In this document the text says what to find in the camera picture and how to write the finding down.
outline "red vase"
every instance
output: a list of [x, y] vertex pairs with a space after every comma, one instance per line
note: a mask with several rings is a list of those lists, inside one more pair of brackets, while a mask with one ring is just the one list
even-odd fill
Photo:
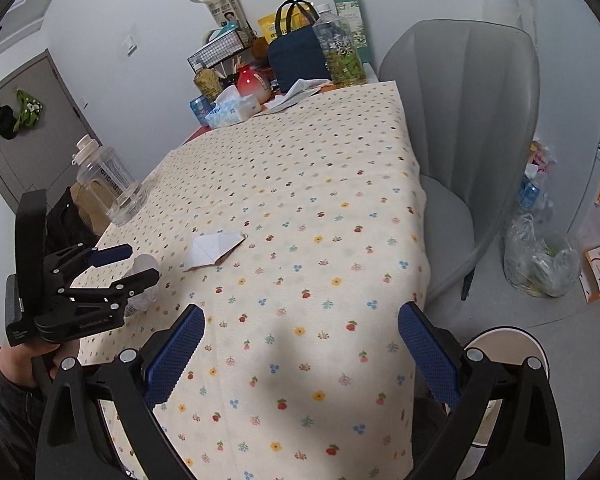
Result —
[[261, 105], [271, 99], [271, 85], [266, 77], [258, 74], [249, 65], [241, 67], [238, 72], [236, 86], [242, 97], [253, 95]]

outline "ceiling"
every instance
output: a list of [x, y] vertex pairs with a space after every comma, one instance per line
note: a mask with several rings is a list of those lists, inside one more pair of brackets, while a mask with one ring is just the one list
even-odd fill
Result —
[[16, 0], [0, 22], [0, 54], [40, 30], [51, 0]]

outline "green box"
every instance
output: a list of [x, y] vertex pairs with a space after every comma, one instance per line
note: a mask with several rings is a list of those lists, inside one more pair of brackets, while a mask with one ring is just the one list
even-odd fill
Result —
[[365, 24], [362, 22], [360, 14], [359, 0], [333, 0], [336, 4], [336, 12], [339, 16], [346, 18], [351, 28], [353, 39], [356, 42], [360, 61], [363, 63], [371, 62], [371, 49], [366, 41]]

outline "floral tablecloth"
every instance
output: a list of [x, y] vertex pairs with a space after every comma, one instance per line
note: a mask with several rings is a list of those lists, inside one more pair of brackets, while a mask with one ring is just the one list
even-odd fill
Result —
[[[100, 246], [160, 262], [160, 294], [82, 341], [84, 364], [139, 348], [189, 303], [205, 335], [155, 416], [200, 480], [402, 480], [412, 467], [414, 362], [396, 325], [429, 283], [426, 197], [394, 83], [314, 96], [205, 134], [147, 179], [142, 211]], [[184, 272], [192, 238], [247, 239]], [[90, 269], [107, 286], [130, 260]], [[142, 478], [112, 404], [123, 463]]]

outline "navy blue bag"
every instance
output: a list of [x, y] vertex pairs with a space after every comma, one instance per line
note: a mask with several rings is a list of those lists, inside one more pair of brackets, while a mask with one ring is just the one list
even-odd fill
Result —
[[[282, 9], [287, 4], [291, 6], [286, 13], [286, 34], [283, 34], [280, 20]], [[291, 19], [296, 5], [310, 25], [291, 30]], [[269, 45], [269, 64], [283, 92], [288, 92], [298, 79], [331, 79], [327, 62], [312, 27], [317, 20], [318, 13], [312, 4], [304, 0], [287, 0], [276, 13], [278, 37]]]

